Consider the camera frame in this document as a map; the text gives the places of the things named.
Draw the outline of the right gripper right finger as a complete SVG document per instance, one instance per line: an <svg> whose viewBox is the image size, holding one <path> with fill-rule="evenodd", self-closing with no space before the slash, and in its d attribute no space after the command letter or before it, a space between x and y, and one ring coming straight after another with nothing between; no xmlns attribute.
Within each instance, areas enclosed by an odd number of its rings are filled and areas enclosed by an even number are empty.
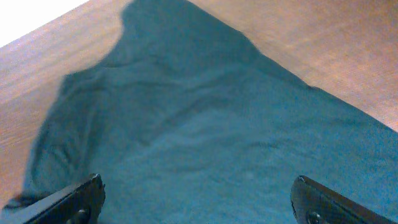
<svg viewBox="0 0 398 224"><path fill-rule="evenodd" d="M395 224L304 175L294 180L290 203L298 224Z"/></svg>

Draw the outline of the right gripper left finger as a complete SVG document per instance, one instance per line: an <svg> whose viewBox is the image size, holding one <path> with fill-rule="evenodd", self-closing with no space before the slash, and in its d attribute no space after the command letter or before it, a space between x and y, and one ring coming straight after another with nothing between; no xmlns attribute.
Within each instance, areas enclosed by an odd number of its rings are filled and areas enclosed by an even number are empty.
<svg viewBox="0 0 398 224"><path fill-rule="evenodd" d="M97 224L105 201L99 174L71 184L9 217L9 224Z"/></svg>

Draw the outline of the dark green t-shirt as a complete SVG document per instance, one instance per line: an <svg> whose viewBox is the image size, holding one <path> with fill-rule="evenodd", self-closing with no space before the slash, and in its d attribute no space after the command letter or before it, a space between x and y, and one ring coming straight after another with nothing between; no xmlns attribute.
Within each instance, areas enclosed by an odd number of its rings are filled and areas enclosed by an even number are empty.
<svg viewBox="0 0 398 224"><path fill-rule="evenodd" d="M397 133L188 1L134 1L98 64L67 75L8 218L91 173L100 223L293 223L306 175L397 219Z"/></svg>

